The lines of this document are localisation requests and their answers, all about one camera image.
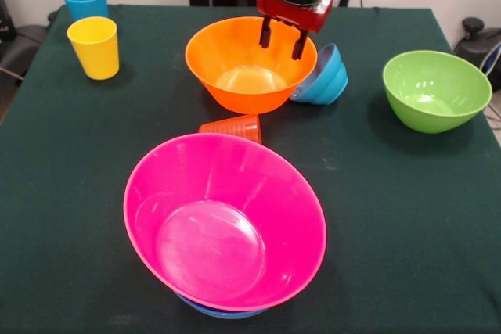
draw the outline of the orange bowl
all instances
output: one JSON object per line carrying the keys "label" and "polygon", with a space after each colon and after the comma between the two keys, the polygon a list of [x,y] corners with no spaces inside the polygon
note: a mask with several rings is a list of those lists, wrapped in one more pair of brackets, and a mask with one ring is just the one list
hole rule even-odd
{"label": "orange bowl", "polygon": [[218,103],[236,113],[267,113],[287,101],[313,71],[317,53],[308,38],[300,60],[292,60],[295,27],[272,20],[268,48],[259,45],[261,17],[212,23],[186,46],[188,68]]}

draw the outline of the bowl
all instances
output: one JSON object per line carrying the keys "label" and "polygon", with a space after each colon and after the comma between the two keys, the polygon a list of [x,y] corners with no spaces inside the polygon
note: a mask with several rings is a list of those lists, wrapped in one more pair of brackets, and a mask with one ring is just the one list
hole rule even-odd
{"label": "bowl", "polygon": [[383,70],[391,108],[407,127],[423,133],[448,131],[481,112],[492,88],[473,64],[437,51],[404,52]]}
{"label": "bowl", "polygon": [[259,311],[313,279],[326,248],[322,207],[284,158],[245,138],[199,133],[147,153],[124,194],[142,262],[176,293]]}
{"label": "bowl", "polygon": [[310,38],[303,56],[292,59],[295,27],[272,20],[268,48],[259,45],[261,17],[218,21],[196,33],[186,46],[186,63],[214,99],[236,113],[267,113],[287,101],[313,71],[317,53]]}
{"label": "bowl", "polygon": [[223,311],[221,309],[209,308],[205,307],[202,304],[195,303],[190,299],[186,299],[183,295],[176,293],[179,299],[195,308],[200,313],[206,314],[207,316],[216,317],[216,318],[224,318],[226,320],[240,320],[241,318],[249,318],[253,317],[257,314],[263,313],[266,309],[262,309],[260,311],[248,311],[248,312],[234,312],[234,311]]}
{"label": "bowl", "polygon": [[348,74],[339,49],[331,43],[319,51],[315,69],[296,88],[290,100],[313,105],[330,105],[346,89]]}

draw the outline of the yellow cup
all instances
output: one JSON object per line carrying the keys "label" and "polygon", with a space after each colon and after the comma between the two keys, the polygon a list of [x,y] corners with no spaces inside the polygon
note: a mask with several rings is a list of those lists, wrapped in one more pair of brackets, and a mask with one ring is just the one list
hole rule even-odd
{"label": "yellow cup", "polygon": [[87,17],[71,24],[67,36],[87,76],[106,80],[118,72],[117,25],[106,17]]}

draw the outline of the dark green tablecloth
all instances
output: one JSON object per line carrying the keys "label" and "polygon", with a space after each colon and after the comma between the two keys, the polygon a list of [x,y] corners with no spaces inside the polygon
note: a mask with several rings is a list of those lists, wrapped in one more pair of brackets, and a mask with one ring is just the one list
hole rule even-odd
{"label": "dark green tablecloth", "polygon": [[335,9],[350,82],[332,106],[261,116],[264,143],[310,181],[329,243],[311,285],[255,318],[199,314],[135,255],[122,220],[139,158],[232,116],[188,71],[201,27],[252,9],[114,6],[121,72],[83,74],[59,13],[0,127],[0,332],[499,332],[501,152],[482,116],[442,135],[399,123],[381,71],[449,47],[429,10]]}

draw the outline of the floor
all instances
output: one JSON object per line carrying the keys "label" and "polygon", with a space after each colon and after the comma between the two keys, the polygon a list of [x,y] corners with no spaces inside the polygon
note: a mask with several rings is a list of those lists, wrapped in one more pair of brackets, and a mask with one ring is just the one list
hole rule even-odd
{"label": "floor", "polygon": [[[17,86],[13,84],[0,85],[0,125],[9,110],[10,103],[17,93]],[[501,90],[492,95],[492,101],[484,110],[484,115],[501,146]]]}

